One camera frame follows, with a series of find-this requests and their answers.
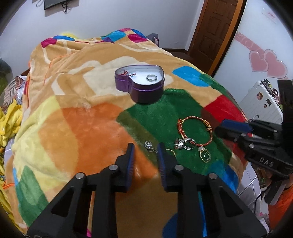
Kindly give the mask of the silver flower charm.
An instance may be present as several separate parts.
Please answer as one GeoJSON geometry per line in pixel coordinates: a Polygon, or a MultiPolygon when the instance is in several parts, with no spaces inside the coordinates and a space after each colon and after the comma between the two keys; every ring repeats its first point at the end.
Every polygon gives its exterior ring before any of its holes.
{"type": "Polygon", "coordinates": [[[157,153],[156,148],[153,146],[151,141],[145,141],[144,147],[147,149],[148,152],[154,152],[157,153]]]}

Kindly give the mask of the white suitcase with stickers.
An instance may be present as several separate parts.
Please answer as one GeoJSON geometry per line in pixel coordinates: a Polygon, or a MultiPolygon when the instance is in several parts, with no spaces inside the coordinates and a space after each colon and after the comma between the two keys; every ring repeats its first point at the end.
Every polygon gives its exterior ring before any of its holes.
{"type": "Polygon", "coordinates": [[[257,81],[239,105],[248,119],[282,124],[278,91],[267,79],[257,81]]]}

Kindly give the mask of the white wardrobe sliding door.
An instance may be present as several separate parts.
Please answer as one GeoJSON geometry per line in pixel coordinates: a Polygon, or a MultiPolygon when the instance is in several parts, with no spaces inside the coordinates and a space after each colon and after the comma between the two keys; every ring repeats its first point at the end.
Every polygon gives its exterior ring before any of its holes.
{"type": "Polygon", "coordinates": [[[247,1],[234,39],[214,79],[237,103],[257,81],[292,79],[292,38],[264,1],[247,1]]]}

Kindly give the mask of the purple heart-shaped tin box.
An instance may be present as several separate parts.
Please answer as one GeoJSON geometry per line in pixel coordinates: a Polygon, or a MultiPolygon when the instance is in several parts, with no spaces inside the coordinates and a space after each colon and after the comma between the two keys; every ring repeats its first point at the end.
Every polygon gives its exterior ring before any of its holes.
{"type": "Polygon", "coordinates": [[[138,104],[152,104],[163,95],[164,71],[159,65],[127,65],[115,71],[116,89],[129,93],[138,104]],[[136,73],[132,77],[122,76],[123,71],[136,73]]]}

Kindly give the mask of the brown wooden door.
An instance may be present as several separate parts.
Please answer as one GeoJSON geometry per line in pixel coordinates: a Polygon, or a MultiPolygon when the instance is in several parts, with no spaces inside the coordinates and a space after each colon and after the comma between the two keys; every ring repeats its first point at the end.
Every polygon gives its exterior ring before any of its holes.
{"type": "Polygon", "coordinates": [[[188,50],[193,64],[214,76],[239,26],[246,1],[204,1],[188,50]]]}

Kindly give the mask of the yellow cartoon blanket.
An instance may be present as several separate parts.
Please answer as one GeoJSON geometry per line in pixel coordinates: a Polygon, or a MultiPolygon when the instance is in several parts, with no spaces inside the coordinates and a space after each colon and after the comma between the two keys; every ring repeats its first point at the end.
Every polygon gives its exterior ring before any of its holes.
{"type": "Polygon", "coordinates": [[[12,168],[12,145],[20,129],[22,105],[15,100],[7,111],[1,110],[1,205],[8,217],[18,229],[21,229],[21,217],[17,210],[17,199],[12,168]]]}

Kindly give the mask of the colourful patchwork plush blanket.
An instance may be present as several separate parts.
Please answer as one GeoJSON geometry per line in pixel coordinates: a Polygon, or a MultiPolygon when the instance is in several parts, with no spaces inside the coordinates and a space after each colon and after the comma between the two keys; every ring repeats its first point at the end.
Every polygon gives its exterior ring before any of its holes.
{"type": "Polygon", "coordinates": [[[193,172],[215,172],[232,190],[247,165],[231,142],[210,137],[203,120],[217,127],[224,119],[245,117],[228,91],[190,63],[172,56],[135,29],[124,28],[88,40],[57,35],[31,53],[23,96],[22,124],[12,146],[12,172],[21,231],[78,172],[100,172],[135,145],[130,190],[116,196],[119,237],[174,237],[177,196],[166,193],[156,155],[144,147],[163,142],[173,149],[185,133],[205,143],[211,160],[197,149],[179,150],[179,163],[193,172]],[[136,104],[116,89],[115,71],[127,65],[159,65],[164,92],[150,105],[136,104]]]}

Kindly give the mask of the grey purple bag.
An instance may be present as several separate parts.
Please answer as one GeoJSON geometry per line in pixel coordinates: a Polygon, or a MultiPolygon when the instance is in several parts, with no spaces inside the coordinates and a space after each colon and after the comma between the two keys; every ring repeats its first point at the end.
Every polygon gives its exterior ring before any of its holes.
{"type": "Polygon", "coordinates": [[[157,33],[151,33],[146,36],[149,40],[151,40],[154,44],[156,44],[158,47],[160,46],[159,37],[157,33]]]}

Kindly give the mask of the striped patterned bedding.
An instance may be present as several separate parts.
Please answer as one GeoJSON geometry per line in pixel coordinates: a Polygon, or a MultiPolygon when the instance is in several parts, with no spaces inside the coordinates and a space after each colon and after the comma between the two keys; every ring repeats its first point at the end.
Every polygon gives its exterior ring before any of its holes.
{"type": "Polygon", "coordinates": [[[1,107],[9,107],[15,100],[17,104],[22,104],[22,95],[25,89],[27,76],[16,76],[1,93],[1,107]]]}

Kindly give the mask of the small black wall monitor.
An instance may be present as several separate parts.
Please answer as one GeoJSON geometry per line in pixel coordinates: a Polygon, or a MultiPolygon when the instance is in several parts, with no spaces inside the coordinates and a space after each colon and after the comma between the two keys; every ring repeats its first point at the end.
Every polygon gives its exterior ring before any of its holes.
{"type": "Polygon", "coordinates": [[[44,0],[44,9],[47,10],[59,4],[67,6],[72,0],[44,0]]]}

